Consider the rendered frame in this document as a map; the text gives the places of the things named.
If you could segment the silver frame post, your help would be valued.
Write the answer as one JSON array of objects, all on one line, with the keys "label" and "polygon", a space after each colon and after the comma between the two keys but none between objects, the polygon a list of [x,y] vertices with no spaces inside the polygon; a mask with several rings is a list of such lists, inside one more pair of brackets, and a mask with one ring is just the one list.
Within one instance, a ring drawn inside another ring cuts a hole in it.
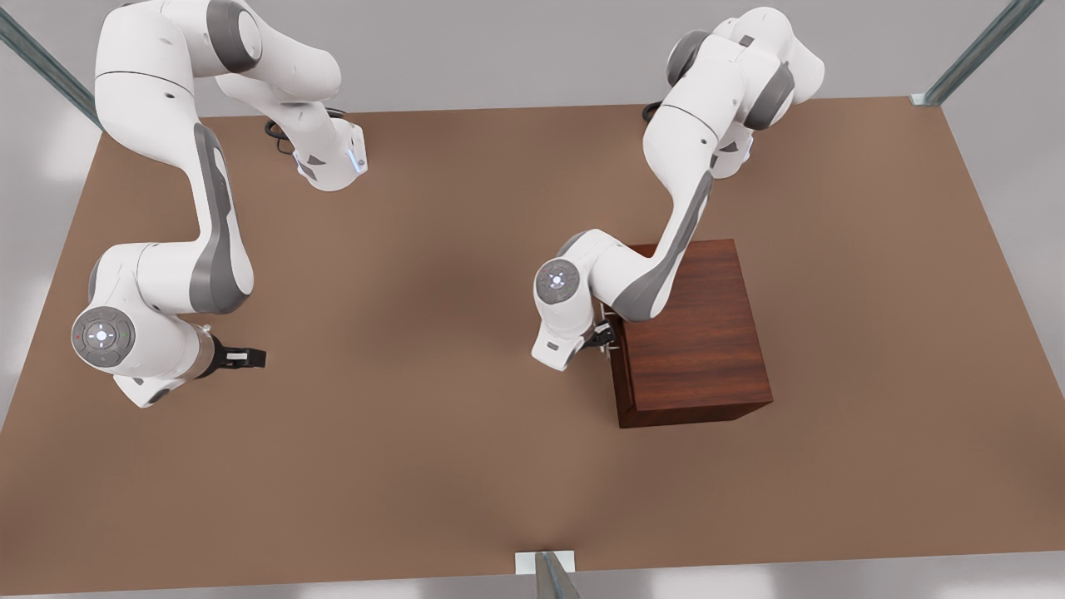
[{"label": "silver frame post", "polygon": [[570,578],[576,571],[575,552],[536,551],[514,554],[517,574],[534,574],[536,599],[581,599]]},{"label": "silver frame post", "polygon": [[95,98],[91,91],[84,87],[56,56],[43,47],[40,42],[3,7],[0,7],[0,41],[38,72],[51,87],[58,90],[84,117],[103,130],[102,123],[97,117]]},{"label": "silver frame post", "polygon": [[1043,0],[1009,0],[931,87],[910,95],[910,106],[943,106],[1042,4]]}]

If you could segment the dark wooden cabinet box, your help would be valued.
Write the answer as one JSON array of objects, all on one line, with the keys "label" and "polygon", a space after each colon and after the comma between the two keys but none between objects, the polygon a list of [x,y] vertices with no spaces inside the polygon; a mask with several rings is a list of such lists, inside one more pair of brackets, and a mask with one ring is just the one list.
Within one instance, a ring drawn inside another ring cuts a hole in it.
[{"label": "dark wooden cabinet box", "polygon": [[655,319],[605,311],[620,428],[731,421],[772,403],[733,240],[690,243]]}]

